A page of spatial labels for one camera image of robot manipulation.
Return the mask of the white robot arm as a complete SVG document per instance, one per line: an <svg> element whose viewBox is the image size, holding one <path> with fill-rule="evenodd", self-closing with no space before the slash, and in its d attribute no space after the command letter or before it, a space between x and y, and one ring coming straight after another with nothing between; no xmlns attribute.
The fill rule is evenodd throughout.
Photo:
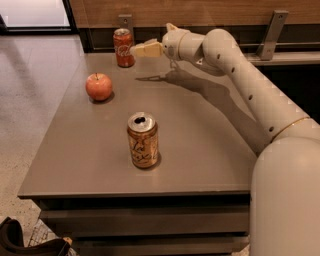
<svg viewBox="0 0 320 256"><path fill-rule="evenodd" d="M166 55L227 75L267 134L252 173L250 256L320 256L320 126L243 55L223 29L205 35L167 25L130 49L136 57Z"/></svg>

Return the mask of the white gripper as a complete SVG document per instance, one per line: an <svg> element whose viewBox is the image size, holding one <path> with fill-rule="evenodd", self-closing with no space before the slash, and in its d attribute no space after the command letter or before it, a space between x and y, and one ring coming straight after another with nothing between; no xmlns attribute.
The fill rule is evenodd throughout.
<svg viewBox="0 0 320 256"><path fill-rule="evenodd" d="M162 53L172 60L186 60L188 49L185 47L185 38L189 30L181 29L172 23L166 24L167 33L162 37L162 44L156 39L139 43L130 49L136 57L160 57Z"/></svg>

